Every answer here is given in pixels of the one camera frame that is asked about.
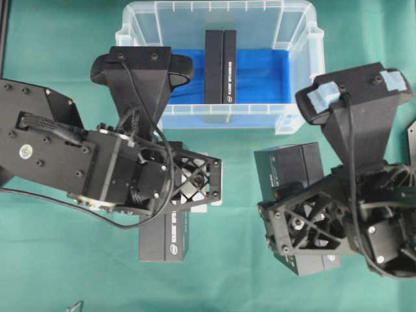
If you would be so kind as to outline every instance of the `wire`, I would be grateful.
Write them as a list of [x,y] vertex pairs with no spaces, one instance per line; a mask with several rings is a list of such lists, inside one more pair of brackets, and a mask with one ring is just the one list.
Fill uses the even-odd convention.
[[84,207],[79,207],[78,205],[74,205],[72,203],[67,203],[66,201],[62,201],[62,200],[57,200],[51,197],[47,197],[44,195],[40,195],[40,194],[35,194],[35,193],[31,193],[31,192],[25,192],[24,190],[15,190],[12,188],[0,188],[0,193],[10,193],[10,194],[17,194],[17,195],[22,195],[22,196],[27,196],[27,197],[32,197],[32,198],[36,198],[38,200],[44,200],[47,202],[51,202],[51,203],[55,203],[61,206],[65,206],[67,208],[71,208],[74,209],[76,211],[80,211],[82,213],[86,213],[87,215],[93,216],[94,218],[97,218],[100,221],[104,221],[112,226],[115,226],[116,228],[119,229],[134,229],[137,228],[139,225],[138,224],[129,224],[129,225],[123,225],[123,224],[119,224],[117,222],[114,222],[110,219],[105,218],[104,216],[101,216],[100,214],[97,214],[89,209],[86,209]]
[[137,226],[142,226],[144,224],[150,223],[152,221],[154,221],[159,215],[161,215],[163,213],[163,211],[166,209],[166,206],[168,205],[172,194],[174,192],[174,181],[175,181],[175,165],[174,165],[174,156],[172,155],[172,148],[169,144],[169,141],[166,139],[165,135],[162,133],[162,131],[159,129],[159,127],[157,126],[157,124],[153,121],[153,118],[150,116],[150,113],[148,112],[148,109],[146,108],[144,101],[142,99],[142,97],[140,96],[140,93],[137,90],[137,86],[135,84],[135,81],[133,79],[133,75],[131,74],[131,71],[129,69],[129,67],[127,66],[127,64],[121,60],[120,63],[122,64],[122,66],[124,67],[129,80],[130,80],[130,84],[131,87],[133,89],[133,92],[135,93],[135,96],[137,98],[138,103],[141,105],[141,107],[143,108],[144,114],[146,115],[146,118],[149,120],[149,123],[151,125],[151,128],[153,128],[154,131],[156,131],[156,133],[160,136],[160,138],[163,141],[163,144],[166,148],[166,152],[168,154],[168,165],[169,165],[169,173],[170,173],[170,184],[169,184],[169,190],[165,196],[165,199],[163,201],[163,204],[161,205],[161,207],[157,210],[157,212],[151,216],[148,219],[145,219],[143,221],[140,221]]
[[358,205],[357,205],[357,183],[356,183],[356,157],[355,157],[355,138],[354,138],[354,117],[352,115],[352,104],[351,104],[351,97],[349,94],[343,95],[343,101],[345,102],[347,109],[348,109],[348,119],[350,124],[350,140],[349,140],[349,158],[350,163],[348,167],[349,171],[349,179],[350,179],[350,210],[352,213],[352,220],[354,223],[354,231],[357,235],[357,241],[360,250],[362,251],[365,260],[368,264],[382,276],[388,276],[390,278],[398,279],[398,280],[409,280],[410,278],[416,278],[416,276],[397,276],[392,274],[383,268],[380,268],[370,257],[368,254],[367,249],[364,248],[363,239],[361,236],[361,231],[359,229],[359,222],[358,222]]

